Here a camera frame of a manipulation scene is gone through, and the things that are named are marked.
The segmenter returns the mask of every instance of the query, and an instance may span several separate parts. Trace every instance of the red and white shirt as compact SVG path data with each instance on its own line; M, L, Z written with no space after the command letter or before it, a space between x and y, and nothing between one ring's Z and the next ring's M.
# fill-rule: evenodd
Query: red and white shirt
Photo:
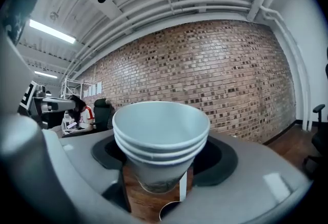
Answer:
M86 109L81 112L79 126L81 128L87 128L90 123L94 123L94 113L91 107L86 106Z

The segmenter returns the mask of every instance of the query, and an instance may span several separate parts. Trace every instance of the person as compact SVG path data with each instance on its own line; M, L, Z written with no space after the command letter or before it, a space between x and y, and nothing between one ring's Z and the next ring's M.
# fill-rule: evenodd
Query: person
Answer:
M76 129L70 131L70 134L79 134L90 132L94 129L94 113L91 107L76 95L71 95L68 100L75 102L75 108L68 111L68 114L76 122Z

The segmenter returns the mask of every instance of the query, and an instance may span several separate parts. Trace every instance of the white paper cup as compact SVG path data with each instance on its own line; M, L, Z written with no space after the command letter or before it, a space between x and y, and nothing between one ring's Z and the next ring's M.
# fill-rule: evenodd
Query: white paper cup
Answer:
M166 152L185 149L207 137L210 120L188 105L150 101L119 109L113 116L113 128L137 148Z
M122 138L120 138L119 134L117 134L117 132L115 132L115 130L114 130L114 134L115 134L116 142L118 141L121 146L124 146L124 148L129 153L132 153L132 154L138 156L139 158L143 158L143 159L149 160L149 161L168 161L168 160L175 160L175 159L178 159L180 157L188 156L188 154L194 152L204 142L207 141L207 136L206 136L201 141L197 142L193 146L188 147L186 149L179 150L179 151L174 151L174 152L165 152L165 153L161 152L161 153L159 153L159 152L153 152L152 150L148 152L148 151L145 151L143 149L138 149L138 148L130 145L129 143L127 143Z
M144 189L174 188L206 144L210 121L191 106L152 101L119 109L113 117L117 145Z

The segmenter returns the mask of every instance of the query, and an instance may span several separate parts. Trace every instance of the gray surface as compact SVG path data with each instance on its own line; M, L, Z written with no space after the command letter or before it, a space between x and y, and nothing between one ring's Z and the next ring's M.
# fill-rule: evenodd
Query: gray surface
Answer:
M280 173L293 192L309 186L299 170L271 149L214 132L210 135L235 149L236 170L217 186L194 187L163 223L242 223L255 219L278 205L262 178L269 173Z
M111 183L117 181L118 171L108 170L100 165L92 157L91 148L98 141L111 135L113 135L113 130L59 140L77 172L99 194L102 194Z
M76 207L80 223L141 223L95 192L71 164L57 135L50 130L43 133L55 173Z
M90 150L95 142L111 131L64 138L60 142L53 132L44 132L58 179L83 220L89 223L134 223L131 216L98 194L106 183L110 183L102 178L114 179L116 175L111 176L110 171L98 167ZM268 223L295 205L311 184L299 170L265 146L214 132L210 135L235 149L239 159L235 172L217 186L194 187L163 223L243 223L252 220ZM60 143L70 144L74 149L65 152ZM292 190L292 196L296 194L294 198L290 196L281 204L276 202L262 178L273 172L281 174Z
M33 79L33 73L0 25L0 110L16 114L19 103Z

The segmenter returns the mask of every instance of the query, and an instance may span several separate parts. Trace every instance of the chair armrest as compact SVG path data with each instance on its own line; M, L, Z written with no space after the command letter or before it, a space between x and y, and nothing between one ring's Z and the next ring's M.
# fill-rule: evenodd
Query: chair armrest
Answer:
M324 104L318 105L313 109L313 113L319 113L325 107Z
M96 126L97 126L97 125L101 124L101 122L97 122L97 123L96 123L96 122L94 122L94 123L90 123L90 124L91 124L92 126L94 126L94 125L96 125Z

